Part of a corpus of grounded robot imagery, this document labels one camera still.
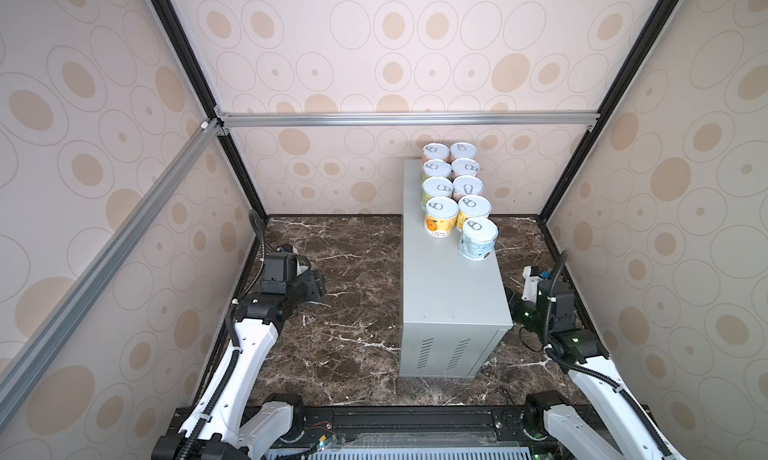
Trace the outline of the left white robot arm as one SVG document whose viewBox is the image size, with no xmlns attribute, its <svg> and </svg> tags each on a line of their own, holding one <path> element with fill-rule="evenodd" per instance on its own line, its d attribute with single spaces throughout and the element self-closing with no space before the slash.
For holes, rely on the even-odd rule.
<svg viewBox="0 0 768 460">
<path fill-rule="evenodd" d="M 256 291 L 234 299 L 225 316 L 229 343 L 205 393 L 178 431 L 162 436 L 153 459 L 260 459 L 272 445 L 304 434 L 304 402 L 272 394 L 248 420 L 253 386 L 297 306 L 326 295 L 322 274 L 288 245 L 268 253 Z"/>
</svg>

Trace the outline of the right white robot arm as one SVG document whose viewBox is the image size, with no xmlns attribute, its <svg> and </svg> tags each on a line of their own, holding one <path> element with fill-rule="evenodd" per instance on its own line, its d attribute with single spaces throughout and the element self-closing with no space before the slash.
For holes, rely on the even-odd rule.
<svg viewBox="0 0 768 460">
<path fill-rule="evenodd" d="M 532 440 L 556 440 L 577 459 L 681 459 L 630 392 L 598 336 L 576 326 L 574 302 L 567 284 L 547 272 L 527 275 L 523 292 L 510 297 L 513 320 L 536 336 L 547 358 L 583 392 L 611 438 L 554 390 L 526 397 L 524 433 Z"/>
</svg>

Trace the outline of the white red labelled can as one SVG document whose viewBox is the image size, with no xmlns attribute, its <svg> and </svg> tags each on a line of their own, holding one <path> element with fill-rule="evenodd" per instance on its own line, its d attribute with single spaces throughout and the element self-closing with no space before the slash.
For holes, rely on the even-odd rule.
<svg viewBox="0 0 768 460">
<path fill-rule="evenodd" d="M 460 176 L 476 177 L 480 170 L 480 164 L 474 159 L 470 158 L 458 158 L 451 163 L 452 173 L 451 178 L 456 179 Z"/>
</svg>

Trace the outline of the light blue labelled can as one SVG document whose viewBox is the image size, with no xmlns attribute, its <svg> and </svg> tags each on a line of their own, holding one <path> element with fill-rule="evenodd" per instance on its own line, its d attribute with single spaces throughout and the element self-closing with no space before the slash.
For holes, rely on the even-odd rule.
<svg viewBox="0 0 768 460">
<path fill-rule="evenodd" d="M 472 261 L 488 258 L 495 249 L 498 227 L 488 218 L 467 219 L 462 227 L 459 254 Z"/>
</svg>

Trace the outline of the yellow orange labelled can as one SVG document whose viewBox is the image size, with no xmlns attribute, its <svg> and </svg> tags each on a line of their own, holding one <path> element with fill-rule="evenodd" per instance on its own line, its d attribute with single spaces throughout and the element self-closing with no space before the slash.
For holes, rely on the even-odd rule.
<svg viewBox="0 0 768 460">
<path fill-rule="evenodd" d="M 449 237 L 455 229 L 458 213 L 458 204 L 451 198 L 431 198 L 426 203 L 426 232 L 435 238 Z"/>
</svg>

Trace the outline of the purple pink labelled can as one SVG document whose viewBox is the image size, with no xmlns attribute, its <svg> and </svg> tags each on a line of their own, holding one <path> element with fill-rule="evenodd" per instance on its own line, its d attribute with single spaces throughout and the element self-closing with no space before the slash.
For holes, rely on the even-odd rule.
<svg viewBox="0 0 768 460">
<path fill-rule="evenodd" d="M 456 177 L 453 182 L 452 199 L 458 202 L 468 195 L 481 196 L 484 190 L 483 182 L 475 176 L 462 175 Z"/>
</svg>

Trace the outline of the lime green labelled can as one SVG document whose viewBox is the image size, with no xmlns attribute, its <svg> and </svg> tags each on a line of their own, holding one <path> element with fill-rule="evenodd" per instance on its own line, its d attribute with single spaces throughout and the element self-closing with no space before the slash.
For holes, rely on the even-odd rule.
<svg viewBox="0 0 768 460">
<path fill-rule="evenodd" d="M 422 203 L 426 204 L 432 198 L 451 198 L 453 183 L 447 178 L 430 177 L 422 183 Z"/>
</svg>

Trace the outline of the orange tomato labelled can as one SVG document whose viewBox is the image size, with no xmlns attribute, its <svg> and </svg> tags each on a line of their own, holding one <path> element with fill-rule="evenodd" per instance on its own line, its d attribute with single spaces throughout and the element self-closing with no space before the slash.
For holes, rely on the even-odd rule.
<svg viewBox="0 0 768 460">
<path fill-rule="evenodd" d="M 475 159 L 477 148 L 468 142 L 457 142 L 450 146 L 450 162 L 458 159 Z"/>
</svg>

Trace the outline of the pink orange labelled can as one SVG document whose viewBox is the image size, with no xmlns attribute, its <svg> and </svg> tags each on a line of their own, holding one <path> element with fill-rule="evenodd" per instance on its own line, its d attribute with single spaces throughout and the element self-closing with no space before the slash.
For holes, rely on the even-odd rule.
<svg viewBox="0 0 768 460">
<path fill-rule="evenodd" d="M 421 160 L 426 163 L 431 160 L 447 162 L 450 157 L 450 148 L 441 143 L 429 143 L 422 148 Z"/>
</svg>

